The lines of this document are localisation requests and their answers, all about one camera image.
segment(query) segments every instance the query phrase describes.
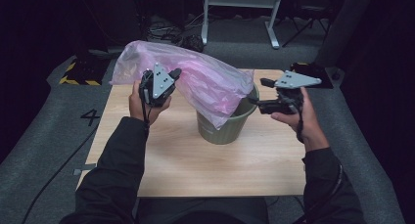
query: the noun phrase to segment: wooden tabletop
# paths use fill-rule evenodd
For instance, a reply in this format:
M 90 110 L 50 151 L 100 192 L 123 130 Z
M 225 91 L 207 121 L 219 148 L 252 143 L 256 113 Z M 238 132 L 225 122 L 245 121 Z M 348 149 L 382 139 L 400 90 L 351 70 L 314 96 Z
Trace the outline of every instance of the wooden tabletop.
M 261 86 L 259 79 L 281 74 L 254 72 L 261 100 L 275 99 L 276 91 Z M 129 115 L 131 90 L 131 85 L 113 86 L 86 164 L 98 161 L 121 118 Z M 174 91 L 170 108 L 150 130 L 139 197 L 302 195 L 304 148 L 289 126 L 256 109 L 236 141 L 215 145 L 202 138 L 197 123 L 195 109 Z

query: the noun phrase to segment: pink plastic bag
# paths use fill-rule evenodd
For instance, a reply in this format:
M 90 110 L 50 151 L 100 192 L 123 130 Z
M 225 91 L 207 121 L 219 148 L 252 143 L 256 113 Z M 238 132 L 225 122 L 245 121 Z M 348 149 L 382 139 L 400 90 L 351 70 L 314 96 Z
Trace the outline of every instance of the pink plastic bag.
M 112 85 L 132 84 L 146 69 L 159 63 L 170 72 L 181 68 L 177 90 L 196 111 L 216 129 L 228 120 L 254 88 L 254 71 L 231 67 L 208 55 L 180 47 L 134 41 L 129 43 L 115 64 Z

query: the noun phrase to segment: person's lap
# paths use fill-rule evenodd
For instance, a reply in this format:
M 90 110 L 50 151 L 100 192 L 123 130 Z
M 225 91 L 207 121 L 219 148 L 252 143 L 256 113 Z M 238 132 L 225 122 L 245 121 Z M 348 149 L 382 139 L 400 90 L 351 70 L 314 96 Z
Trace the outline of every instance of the person's lap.
M 140 224 L 172 223 L 195 211 L 220 212 L 245 223 L 268 223 L 264 198 L 140 199 L 137 217 Z

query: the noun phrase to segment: black jacket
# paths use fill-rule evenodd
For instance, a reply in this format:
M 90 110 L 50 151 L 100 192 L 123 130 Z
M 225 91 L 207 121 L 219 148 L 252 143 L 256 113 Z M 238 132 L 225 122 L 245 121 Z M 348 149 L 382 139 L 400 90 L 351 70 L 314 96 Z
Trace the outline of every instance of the black jacket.
M 75 193 L 75 212 L 61 223 L 133 223 L 131 211 L 144 174 L 144 122 L 124 117 Z M 305 210 L 330 194 L 339 178 L 331 149 L 308 152 L 305 163 Z M 338 191 L 312 210 L 307 223 L 365 223 L 359 199 L 345 174 Z

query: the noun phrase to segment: black chair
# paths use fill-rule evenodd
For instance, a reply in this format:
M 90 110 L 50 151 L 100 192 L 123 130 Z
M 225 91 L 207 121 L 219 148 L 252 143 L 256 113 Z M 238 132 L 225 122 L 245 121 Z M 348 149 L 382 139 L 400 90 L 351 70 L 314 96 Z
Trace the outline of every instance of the black chair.
M 298 29 L 282 47 L 286 47 L 291 41 L 299 36 L 306 28 L 312 27 L 314 22 L 318 21 L 325 31 L 324 39 L 329 32 L 330 25 L 336 17 L 338 10 L 342 7 L 344 0 L 290 0 L 293 10 L 290 19 L 295 22 L 294 18 L 308 20 L 308 22 Z M 327 20 L 328 24 L 324 25 L 322 20 Z

